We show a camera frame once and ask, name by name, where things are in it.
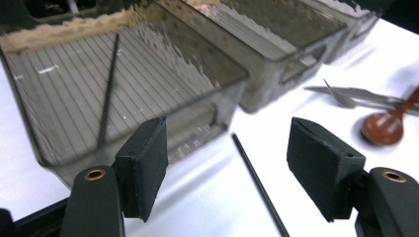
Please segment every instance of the clamp jaw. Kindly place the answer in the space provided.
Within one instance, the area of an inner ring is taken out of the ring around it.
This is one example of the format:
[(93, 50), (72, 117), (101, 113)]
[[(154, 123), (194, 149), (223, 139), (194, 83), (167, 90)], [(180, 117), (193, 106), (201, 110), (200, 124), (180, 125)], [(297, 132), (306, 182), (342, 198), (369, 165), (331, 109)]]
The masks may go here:
[(293, 118), (287, 161), (325, 219), (359, 215), (359, 237), (417, 236), (419, 185), (388, 168), (364, 171), (366, 157), (321, 125)]

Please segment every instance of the spoon handle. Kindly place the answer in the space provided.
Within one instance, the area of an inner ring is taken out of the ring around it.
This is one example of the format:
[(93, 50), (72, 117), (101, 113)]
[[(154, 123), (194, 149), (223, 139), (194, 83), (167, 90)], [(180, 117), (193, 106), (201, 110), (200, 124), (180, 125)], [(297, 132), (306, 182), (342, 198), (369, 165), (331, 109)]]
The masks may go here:
[(419, 101), (419, 86), (416, 88), (416, 90), (409, 96), (409, 99), (401, 105), (401, 107), (397, 110), (397, 112), (400, 115), (403, 115), (407, 110), (412, 108), (415, 103)]

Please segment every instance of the black rod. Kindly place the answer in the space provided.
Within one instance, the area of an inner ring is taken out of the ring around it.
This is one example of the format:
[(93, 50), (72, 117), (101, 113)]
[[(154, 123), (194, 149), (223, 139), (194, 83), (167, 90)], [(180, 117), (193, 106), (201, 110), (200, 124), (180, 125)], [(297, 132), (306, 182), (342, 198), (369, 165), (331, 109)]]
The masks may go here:
[(103, 146), (106, 141), (106, 130), (108, 125), (108, 112), (109, 112), (109, 106), (111, 105), (111, 95), (112, 95), (112, 89), (114, 87), (114, 73), (115, 73), (115, 66), (117, 64), (117, 57), (118, 57), (118, 46), (120, 43), (120, 34), (117, 33), (115, 35), (115, 41), (114, 41), (114, 50), (112, 52), (112, 58), (111, 58), (111, 66), (108, 74), (108, 85), (105, 92), (105, 100), (103, 104), (102, 109), (102, 120), (101, 125), (99, 127), (99, 136), (98, 136), (98, 148)]
[(259, 193), (262, 196), (262, 199), (265, 202), (266, 207), (268, 207), (269, 212), (271, 213), (272, 218), (274, 219), (275, 224), (277, 225), (278, 230), (280, 231), (281, 235), (283, 237), (289, 237), (290, 234), (288, 233), (286, 226), (284, 225), (283, 221), (280, 219), (280, 216), (277, 213), (277, 210), (275, 209), (274, 205), (271, 202), (271, 199), (268, 196), (268, 193), (266, 193), (265, 188), (262, 185), (262, 182), (260, 181), (258, 174), (256, 173), (255, 169), (252, 166), (252, 163), (249, 160), (249, 157), (247, 156), (246, 152), (244, 151), (243, 146), (240, 143), (240, 140), (238, 139), (236, 134), (231, 135), (234, 144), (236, 145), (238, 152), (240, 153), (241, 157), (243, 158), (244, 163), (247, 166), (247, 169), (249, 170), (250, 174), (252, 175), (253, 181), (255, 182), (256, 187), (259, 190)]

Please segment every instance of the transparent plastic tray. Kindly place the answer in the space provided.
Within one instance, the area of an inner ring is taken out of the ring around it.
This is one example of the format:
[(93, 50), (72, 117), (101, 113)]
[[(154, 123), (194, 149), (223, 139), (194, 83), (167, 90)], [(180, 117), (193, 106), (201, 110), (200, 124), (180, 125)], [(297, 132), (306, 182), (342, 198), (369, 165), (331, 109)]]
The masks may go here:
[(326, 63), (344, 54), (360, 42), (369, 34), (379, 17), (376, 13), (357, 6), (355, 9), (351, 6), (338, 2), (336, 0), (299, 0), (313, 8), (329, 14), (330, 16), (341, 20), (348, 26), (348, 31), (339, 39), (332, 53), (326, 58)]
[(201, 16), (178, 1), (158, 2), (249, 71), (240, 102), (248, 113), (311, 77), (346, 31), (343, 22), (294, 0), (189, 0)]
[[(170, 163), (187, 156), (228, 129), (242, 96), (247, 72), (230, 57), (158, 4), (132, 11), (130, 27), (113, 32), (31, 49), (2, 44), (37, 158), (68, 186), (88, 167), (111, 165), (148, 119), (167, 116)], [(98, 149), (116, 32), (107, 143)]]

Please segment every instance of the brown wooden spoon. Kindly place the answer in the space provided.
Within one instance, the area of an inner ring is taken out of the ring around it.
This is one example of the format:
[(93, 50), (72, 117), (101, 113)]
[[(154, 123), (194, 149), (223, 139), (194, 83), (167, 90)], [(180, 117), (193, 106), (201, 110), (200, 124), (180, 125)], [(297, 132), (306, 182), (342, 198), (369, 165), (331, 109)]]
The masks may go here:
[(392, 145), (403, 136), (403, 114), (419, 100), (419, 87), (409, 99), (397, 110), (368, 116), (363, 123), (361, 132), (373, 143)]

